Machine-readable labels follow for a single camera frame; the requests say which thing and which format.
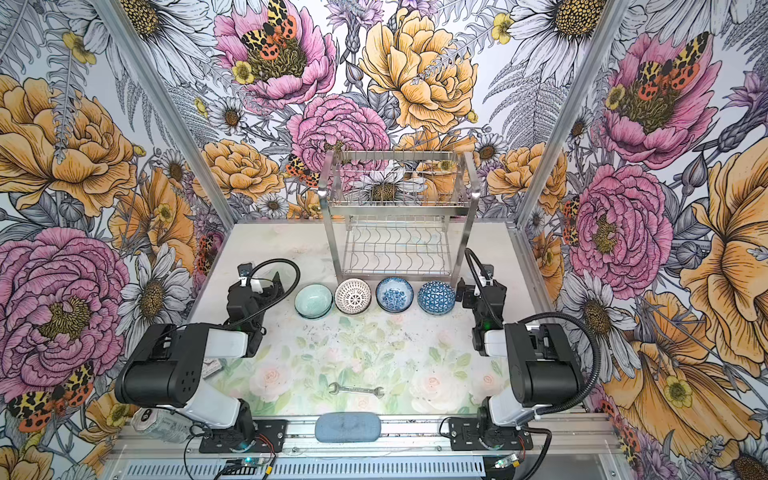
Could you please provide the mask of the mint green glazed bowl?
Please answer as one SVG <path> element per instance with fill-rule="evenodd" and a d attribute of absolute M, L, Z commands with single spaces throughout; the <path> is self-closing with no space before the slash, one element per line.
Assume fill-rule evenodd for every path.
<path fill-rule="evenodd" d="M 296 312 L 305 319 L 316 320 L 330 312 L 334 304 L 330 289 L 322 284 L 302 288 L 294 300 Z"/>

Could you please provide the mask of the blue floral porcelain bowl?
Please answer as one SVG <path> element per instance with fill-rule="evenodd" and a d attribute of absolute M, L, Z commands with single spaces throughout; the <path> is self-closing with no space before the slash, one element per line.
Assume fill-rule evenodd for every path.
<path fill-rule="evenodd" d="M 380 308 L 389 313 L 402 313 L 410 308 L 415 294 L 412 285 L 401 277 L 387 277 L 375 290 Z"/>

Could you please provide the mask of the white maroon triangle bowl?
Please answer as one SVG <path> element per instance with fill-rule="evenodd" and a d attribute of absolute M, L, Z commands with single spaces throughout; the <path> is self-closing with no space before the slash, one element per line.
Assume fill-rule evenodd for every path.
<path fill-rule="evenodd" d="M 368 283 L 357 278 L 342 281 L 334 292 L 337 309 L 347 315 L 363 313 L 370 306 L 372 297 Z"/>

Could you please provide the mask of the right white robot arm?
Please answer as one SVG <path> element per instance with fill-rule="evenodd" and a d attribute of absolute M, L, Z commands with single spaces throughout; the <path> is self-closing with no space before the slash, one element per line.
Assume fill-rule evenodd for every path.
<path fill-rule="evenodd" d="M 473 348 L 507 363 L 509 385 L 483 399 L 476 421 L 451 422 L 453 448 L 530 448 L 528 424 L 580 403 L 593 388 L 593 379 L 583 374 L 560 323 L 546 323 L 544 314 L 503 321 L 507 287 L 494 279 L 492 265 L 483 264 L 472 276 L 474 284 L 458 284 L 456 299 L 472 311 Z"/>

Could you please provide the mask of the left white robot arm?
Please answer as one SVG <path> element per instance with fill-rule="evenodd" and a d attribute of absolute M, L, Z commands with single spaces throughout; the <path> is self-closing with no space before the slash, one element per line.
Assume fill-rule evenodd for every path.
<path fill-rule="evenodd" d="M 244 282 L 230 286 L 223 323 L 149 327 L 117 377 L 116 399 L 174 410 L 201 426 L 216 446 L 248 450 L 257 439 L 249 405 L 206 383 L 203 364 L 255 357 L 266 335 L 265 313 L 286 299 L 300 279 L 295 262 L 269 259 L 253 267 Z"/>

